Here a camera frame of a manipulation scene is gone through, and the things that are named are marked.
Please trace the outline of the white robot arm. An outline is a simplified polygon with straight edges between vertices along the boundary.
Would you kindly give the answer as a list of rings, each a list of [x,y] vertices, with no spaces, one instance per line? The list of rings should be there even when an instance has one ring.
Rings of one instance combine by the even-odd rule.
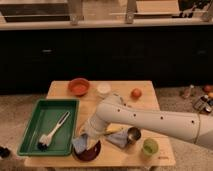
[[[120,95],[111,94],[98,103],[84,130],[90,139],[99,140],[110,124],[134,126],[213,150],[212,116],[135,109],[125,106]]]

